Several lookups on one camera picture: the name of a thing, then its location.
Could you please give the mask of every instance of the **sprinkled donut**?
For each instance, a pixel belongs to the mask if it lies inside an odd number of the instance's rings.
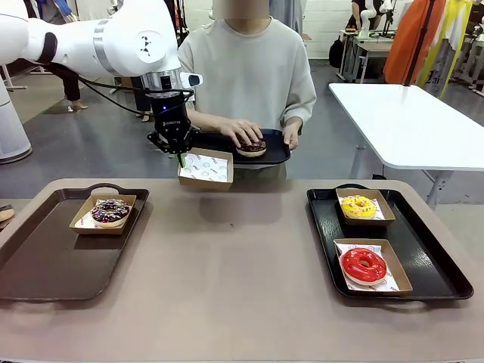
[[[118,199],[98,200],[91,214],[98,227],[115,228],[128,218],[129,205]]]
[[[349,218],[372,219],[377,214],[375,203],[360,195],[344,198],[341,207]]]

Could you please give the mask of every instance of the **glazed donut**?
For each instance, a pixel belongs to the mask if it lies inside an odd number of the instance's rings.
[[[349,218],[372,219],[377,214],[374,201],[360,195],[344,198],[341,207]]]
[[[345,275],[357,284],[378,285],[385,278],[385,261],[366,248],[353,248],[342,255],[340,261]]]
[[[115,228],[128,218],[129,206],[124,200],[98,200],[91,214],[98,227]]]

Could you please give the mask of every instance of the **white robotic arm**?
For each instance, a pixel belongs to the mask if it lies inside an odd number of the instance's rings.
[[[175,28],[163,0],[125,0],[109,19],[64,25],[29,19],[23,0],[3,0],[0,33],[0,64],[25,58],[82,76],[143,76],[145,88],[157,92],[151,96],[157,131],[149,140],[171,154],[191,149],[197,130],[182,88],[203,80],[180,72]]]
[[[140,76],[177,70],[178,43],[160,0],[126,0],[110,19],[51,25],[28,19],[22,0],[0,4],[0,64],[18,58],[62,64],[83,76]]]

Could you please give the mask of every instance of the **table leg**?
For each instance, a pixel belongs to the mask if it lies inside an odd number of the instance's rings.
[[[366,140],[363,135],[360,135],[360,140],[358,141],[358,145],[356,146],[356,154],[355,159],[353,160],[353,166],[351,168],[351,173],[349,174],[350,179],[358,179],[358,175],[361,169],[361,162],[365,156],[366,150]]]
[[[452,177],[452,171],[444,170],[439,173],[433,184],[432,190],[430,191],[429,197],[427,198],[427,204],[432,210],[435,210],[439,204],[440,192],[444,190],[449,179]]]
[[[366,52],[365,60],[363,61],[363,72],[361,73],[360,83],[363,84],[365,82],[365,74],[366,74],[366,67],[368,66],[368,59],[370,58],[370,52]]]
[[[356,47],[356,56],[355,56],[355,63],[353,64],[353,73],[351,75],[350,82],[356,82],[358,78],[358,71],[360,70],[360,64],[361,64],[361,47],[359,45],[353,44],[353,47]]]
[[[341,58],[341,66],[340,66],[340,72],[337,73],[337,75],[344,80],[344,68],[345,68],[345,62],[346,62],[346,50],[348,49],[348,43],[349,43],[349,37],[343,34],[343,41],[344,41],[344,46],[343,46],[343,57]]]

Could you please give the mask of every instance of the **orange fabric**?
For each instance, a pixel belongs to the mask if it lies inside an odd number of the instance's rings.
[[[410,72],[410,65],[417,48],[420,30],[425,22],[425,16],[429,8],[429,0],[414,0],[410,8],[400,21],[392,49],[386,60],[383,74],[385,81],[392,84],[403,84]],[[439,28],[440,20],[445,9],[446,0],[436,0],[433,5],[432,14],[427,33],[423,40],[422,49],[418,55],[417,65],[411,77],[411,84],[417,80],[420,69],[424,66],[425,57],[429,52],[432,40]]]

